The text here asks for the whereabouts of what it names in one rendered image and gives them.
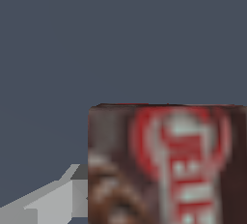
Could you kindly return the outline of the brown box with red logo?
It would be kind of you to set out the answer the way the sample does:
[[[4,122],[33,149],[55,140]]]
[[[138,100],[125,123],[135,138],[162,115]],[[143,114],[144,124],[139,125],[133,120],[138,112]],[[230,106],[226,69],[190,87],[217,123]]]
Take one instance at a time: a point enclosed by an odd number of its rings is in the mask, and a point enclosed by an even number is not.
[[[90,224],[247,224],[247,107],[100,104]]]

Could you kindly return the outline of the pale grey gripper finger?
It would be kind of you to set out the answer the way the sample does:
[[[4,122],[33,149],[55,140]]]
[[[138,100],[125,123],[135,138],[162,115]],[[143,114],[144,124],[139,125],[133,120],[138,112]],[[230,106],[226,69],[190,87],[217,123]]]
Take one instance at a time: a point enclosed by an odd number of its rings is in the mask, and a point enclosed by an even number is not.
[[[71,164],[66,173],[0,208],[0,224],[69,224],[88,217],[88,165]]]

